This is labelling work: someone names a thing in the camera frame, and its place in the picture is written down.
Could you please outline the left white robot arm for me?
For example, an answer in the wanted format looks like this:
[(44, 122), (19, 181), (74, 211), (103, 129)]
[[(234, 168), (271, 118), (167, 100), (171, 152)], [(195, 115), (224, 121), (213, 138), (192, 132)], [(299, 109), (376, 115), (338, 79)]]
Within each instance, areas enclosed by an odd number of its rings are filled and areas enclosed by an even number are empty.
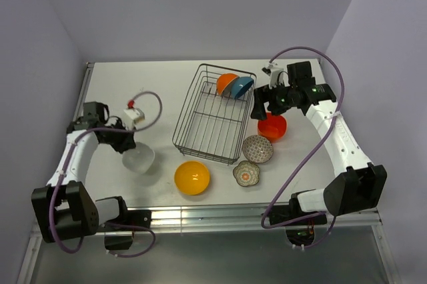
[(125, 109), (110, 124), (109, 107), (100, 102), (83, 105), (83, 114), (70, 122), (61, 160), (46, 186), (34, 189), (31, 203), (43, 240), (78, 239), (96, 233), (106, 222), (115, 230), (130, 222), (127, 205), (121, 196), (93, 200), (85, 188), (91, 158), (100, 144), (122, 154), (135, 149), (132, 129), (141, 111)]

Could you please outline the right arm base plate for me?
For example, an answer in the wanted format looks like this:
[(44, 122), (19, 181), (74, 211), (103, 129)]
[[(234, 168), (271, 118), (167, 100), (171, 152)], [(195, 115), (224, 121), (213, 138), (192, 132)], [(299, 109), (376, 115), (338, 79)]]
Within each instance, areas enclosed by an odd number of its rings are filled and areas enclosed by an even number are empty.
[(268, 213), (270, 225), (286, 222), (291, 226), (302, 226), (307, 224), (326, 225), (328, 220), (325, 213), (292, 211), (288, 206), (275, 206)]

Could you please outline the orange white round bowl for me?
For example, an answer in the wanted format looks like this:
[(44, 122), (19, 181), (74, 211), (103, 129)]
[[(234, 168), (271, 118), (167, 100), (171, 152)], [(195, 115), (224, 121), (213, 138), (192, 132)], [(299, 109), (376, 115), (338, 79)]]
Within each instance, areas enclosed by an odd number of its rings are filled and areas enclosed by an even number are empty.
[(216, 83), (216, 89), (219, 95), (230, 94), (233, 84), (239, 79), (239, 76), (233, 73), (224, 73), (220, 75)]

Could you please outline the white square bowl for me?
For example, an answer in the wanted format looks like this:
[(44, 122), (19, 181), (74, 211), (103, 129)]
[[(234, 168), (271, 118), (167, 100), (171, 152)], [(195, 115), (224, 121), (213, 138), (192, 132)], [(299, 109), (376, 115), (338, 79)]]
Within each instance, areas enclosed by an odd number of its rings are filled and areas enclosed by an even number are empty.
[(134, 173), (146, 173), (154, 161), (155, 151), (141, 142), (136, 142), (135, 148), (125, 151), (122, 155), (123, 166)]

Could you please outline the blue ceramic bowl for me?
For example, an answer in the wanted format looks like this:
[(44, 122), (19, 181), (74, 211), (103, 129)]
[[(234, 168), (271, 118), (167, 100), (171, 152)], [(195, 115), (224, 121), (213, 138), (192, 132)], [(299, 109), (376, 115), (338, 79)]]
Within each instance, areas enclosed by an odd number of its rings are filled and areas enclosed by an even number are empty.
[(239, 99), (244, 95), (254, 84), (251, 77), (238, 77), (232, 85), (230, 96), (233, 99)]

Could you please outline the red orange square bowl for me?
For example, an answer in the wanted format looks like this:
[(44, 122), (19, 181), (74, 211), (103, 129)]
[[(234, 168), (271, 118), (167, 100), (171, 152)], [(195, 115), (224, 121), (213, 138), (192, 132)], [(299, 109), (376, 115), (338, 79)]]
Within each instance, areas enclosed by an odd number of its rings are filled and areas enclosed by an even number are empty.
[(288, 122), (281, 115), (272, 115), (271, 113), (266, 113), (266, 115), (265, 120), (258, 121), (258, 135), (274, 143), (286, 134)]

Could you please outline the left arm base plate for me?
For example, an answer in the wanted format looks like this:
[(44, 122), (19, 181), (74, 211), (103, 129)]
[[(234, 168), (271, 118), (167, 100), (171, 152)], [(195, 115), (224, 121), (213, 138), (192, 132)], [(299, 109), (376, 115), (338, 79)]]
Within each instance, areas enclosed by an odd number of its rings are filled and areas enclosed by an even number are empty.
[(123, 217), (109, 220), (98, 227), (100, 232), (136, 231), (135, 227), (150, 228), (151, 211), (149, 209), (130, 210)]

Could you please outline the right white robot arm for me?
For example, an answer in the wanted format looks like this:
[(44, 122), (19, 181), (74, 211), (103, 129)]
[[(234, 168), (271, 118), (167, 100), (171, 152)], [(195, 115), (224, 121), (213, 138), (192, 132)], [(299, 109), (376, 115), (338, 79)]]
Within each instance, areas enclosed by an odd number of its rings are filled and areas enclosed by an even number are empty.
[(281, 115), (293, 107), (300, 109), (318, 132), (334, 169), (335, 177), (327, 187), (294, 195), (294, 204), (288, 209), (290, 219), (302, 224), (312, 212), (337, 217), (375, 208), (387, 172), (383, 165), (373, 164), (354, 139), (331, 87), (316, 82), (308, 61), (286, 68), (268, 63), (262, 70), (270, 82), (254, 90), (252, 119), (265, 121), (268, 113)]

